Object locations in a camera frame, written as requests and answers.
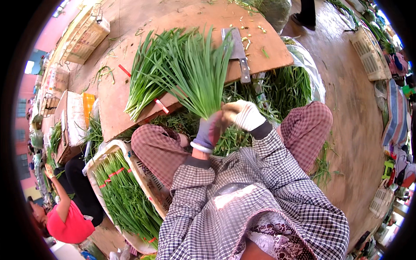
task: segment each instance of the hand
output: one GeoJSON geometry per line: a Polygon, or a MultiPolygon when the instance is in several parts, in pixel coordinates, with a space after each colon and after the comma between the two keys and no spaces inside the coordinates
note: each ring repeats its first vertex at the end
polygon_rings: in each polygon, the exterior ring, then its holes
{"type": "Polygon", "coordinates": [[[223,112],[218,111],[210,116],[208,120],[201,118],[199,130],[196,138],[191,142],[191,146],[204,153],[212,153],[220,135],[227,127],[223,121],[223,112]]]}
{"type": "Polygon", "coordinates": [[[45,163],[45,174],[49,179],[52,179],[53,177],[55,177],[55,175],[53,174],[52,166],[50,166],[47,163],[45,163]]]}
{"type": "Polygon", "coordinates": [[[241,99],[237,102],[227,103],[221,109],[224,111],[225,119],[234,122],[246,131],[252,131],[266,121],[254,103],[241,99]]]}

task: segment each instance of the pink wall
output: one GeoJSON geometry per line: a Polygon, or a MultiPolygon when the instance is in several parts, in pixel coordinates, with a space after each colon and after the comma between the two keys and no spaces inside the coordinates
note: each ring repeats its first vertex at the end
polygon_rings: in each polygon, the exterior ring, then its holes
{"type": "Polygon", "coordinates": [[[57,18],[51,17],[49,19],[35,43],[35,49],[50,52],[55,48],[62,32],[80,12],[80,9],[77,8],[80,3],[82,0],[69,1],[64,8],[65,13],[60,14],[57,18]]]}
{"type": "MultiPolygon", "coordinates": [[[[33,95],[33,87],[35,86],[37,75],[32,74],[24,74],[22,77],[22,82],[20,83],[20,90],[19,90],[19,99],[26,99],[29,100],[33,95]]],[[[31,107],[30,104],[26,104],[26,111],[31,107]]],[[[16,129],[24,129],[25,130],[25,140],[22,142],[16,142],[16,154],[27,154],[27,141],[29,139],[29,123],[26,117],[18,117],[16,118],[15,123],[16,129]]],[[[27,162],[32,162],[32,156],[29,154],[27,155],[27,162]]],[[[35,186],[36,177],[34,176],[33,172],[30,172],[30,178],[20,181],[22,185],[22,189],[27,189],[30,187],[35,186]]]]}

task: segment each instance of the white striped glove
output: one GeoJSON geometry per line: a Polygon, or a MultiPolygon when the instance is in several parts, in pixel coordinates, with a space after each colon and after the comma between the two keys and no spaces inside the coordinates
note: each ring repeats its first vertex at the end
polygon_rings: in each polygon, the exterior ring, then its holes
{"type": "Polygon", "coordinates": [[[234,122],[246,131],[252,131],[266,121],[266,118],[260,114],[254,103],[242,99],[227,103],[221,109],[224,111],[223,116],[227,120],[234,122]]]}

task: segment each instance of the concrete floor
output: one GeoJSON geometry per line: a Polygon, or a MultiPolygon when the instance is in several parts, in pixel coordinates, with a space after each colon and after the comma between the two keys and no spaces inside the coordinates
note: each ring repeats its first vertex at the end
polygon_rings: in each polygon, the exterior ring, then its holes
{"type": "MultiPolygon", "coordinates": [[[[111,33],[108,37],[135,32],[145,21],[194,2],[200,0],[165,0],[162,3],[104,1],[104,16],[111,23],[111,33]]],[[[289,20],[282,35],[300,35],[297,40],[309,50],[325,83],[326,104],[333,109],[332,139],[335,143],[334,149],[339,155],[328,152],[330,170],[338,170],[342,175],[333,176],[323,191],[347,216],[350,225],[350,251],[365,231],[371,231],[381,223],[380,219],[374,219],[368,207],[384,169],[384,156],[380,144],[383,123],[381,112],[375,102],[373,84],[368,81],[364,67],[349,41],[352,32],[344,32],[349,28],[332,5],[317,0],[315,9],[315,32],[299,27],[289,20]]],[[[291,13],[299,11],[300,0],[292,0],[291,13]]],[[[105,40],[85,65],[69,66],[75,69],[70,73],[70,91],[79,93],[89,84],[104,60],[103,54],[109,49],[109,42],[105,40]]],[[[99,96],[96,84],[91,85],[87,92],[99,96]]],[[[108,249],[103,248],[108,244],[108,236],[99,229],[92,235],[92,239],[103,252],[108,253],[108,249]]]]}

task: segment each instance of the woman in red shirt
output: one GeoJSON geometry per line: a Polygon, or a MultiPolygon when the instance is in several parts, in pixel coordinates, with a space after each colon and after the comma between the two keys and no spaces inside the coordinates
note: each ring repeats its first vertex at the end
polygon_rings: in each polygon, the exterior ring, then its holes
{"type": "Polygon", "coordinates": [[[66,177],[75,192],[73,201],[54,175],[51,166],[46,164],[46,175],[55,185],[60,203],[49,213],[32,201],[28,203],[43,236],[51,235],[64,243],[76,244],[81,243],[94,232],[94,227],[102,222],[104,213],[87,177],[78,169],[81,164],[77,160],[80,159],[77,156],[73,159],[75,161],[70,160],[65,165],[66,177]]]}

